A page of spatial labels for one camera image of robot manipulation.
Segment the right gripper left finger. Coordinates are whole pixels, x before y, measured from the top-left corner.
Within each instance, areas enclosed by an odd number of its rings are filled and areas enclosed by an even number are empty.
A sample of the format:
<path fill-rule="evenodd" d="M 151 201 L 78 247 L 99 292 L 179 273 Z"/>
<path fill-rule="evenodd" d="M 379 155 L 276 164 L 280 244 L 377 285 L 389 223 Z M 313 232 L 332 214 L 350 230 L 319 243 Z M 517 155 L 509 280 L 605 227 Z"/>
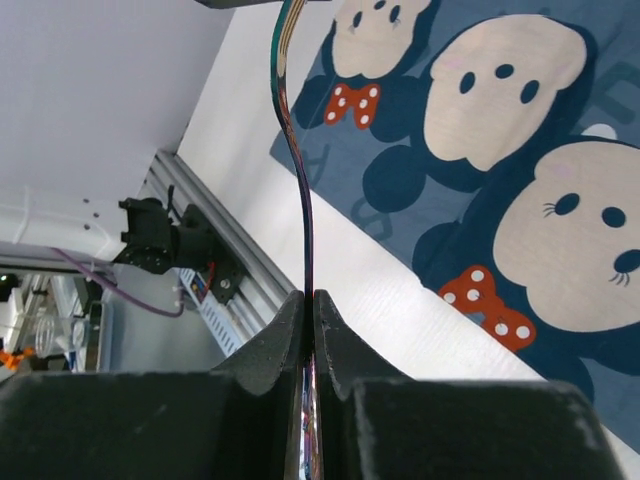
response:
<path fill-rule="evenodd" d="M 294 479 L 303 295 L 217 367 L 17 374 L 1 385 L 5 479 Z"/>

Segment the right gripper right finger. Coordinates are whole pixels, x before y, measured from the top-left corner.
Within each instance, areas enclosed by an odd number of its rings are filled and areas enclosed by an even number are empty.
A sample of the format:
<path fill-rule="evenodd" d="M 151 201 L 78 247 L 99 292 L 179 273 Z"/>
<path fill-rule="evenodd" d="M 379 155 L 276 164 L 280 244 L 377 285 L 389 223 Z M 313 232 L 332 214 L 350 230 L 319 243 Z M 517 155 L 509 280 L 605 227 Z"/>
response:
<path fill-rule="evenodd" d="M 328 479 L 619 479 L 586 398 L 544 381 L 418 381 L 314 295 Z"/>

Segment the blue cartoon mouse placemat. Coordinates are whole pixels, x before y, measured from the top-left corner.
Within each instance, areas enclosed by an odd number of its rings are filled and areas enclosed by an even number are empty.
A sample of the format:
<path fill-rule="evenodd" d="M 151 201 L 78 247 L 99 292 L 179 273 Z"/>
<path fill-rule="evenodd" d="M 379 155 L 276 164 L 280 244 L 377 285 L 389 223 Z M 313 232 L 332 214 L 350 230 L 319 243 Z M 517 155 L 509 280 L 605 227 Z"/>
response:
<path fill-rule="evenodd" d="M 639 445 L 639 5 L 347 1 L 293 106 L 313 190 Z"/>

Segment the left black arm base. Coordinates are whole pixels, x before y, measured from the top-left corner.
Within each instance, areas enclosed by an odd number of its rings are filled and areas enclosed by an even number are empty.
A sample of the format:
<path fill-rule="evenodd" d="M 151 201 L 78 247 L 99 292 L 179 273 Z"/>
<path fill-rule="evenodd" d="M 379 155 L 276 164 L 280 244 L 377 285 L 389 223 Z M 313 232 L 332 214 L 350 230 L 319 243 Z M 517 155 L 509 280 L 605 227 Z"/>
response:
<path fill-rule="evenodd" d="M 211 293 L 222 305 L 227 305 L 246 276 L 246 268 L 236 252 L 195 204 L 188 204 L 179 222 L 176 266 L 202 275 L 199 300 Z"/>

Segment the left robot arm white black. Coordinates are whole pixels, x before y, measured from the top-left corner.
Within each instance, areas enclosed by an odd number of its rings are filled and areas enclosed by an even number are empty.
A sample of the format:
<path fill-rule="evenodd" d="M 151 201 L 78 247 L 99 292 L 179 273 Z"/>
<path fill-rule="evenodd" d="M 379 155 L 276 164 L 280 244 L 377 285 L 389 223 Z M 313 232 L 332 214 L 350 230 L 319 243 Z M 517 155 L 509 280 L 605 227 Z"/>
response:
<path fill-rule="evenodd" d="M 114 202 L 27 186 L 1 189 L 4 243 L 163 274 L 173 267 L 174 239 L 175 228 L 157 199 Z"/>

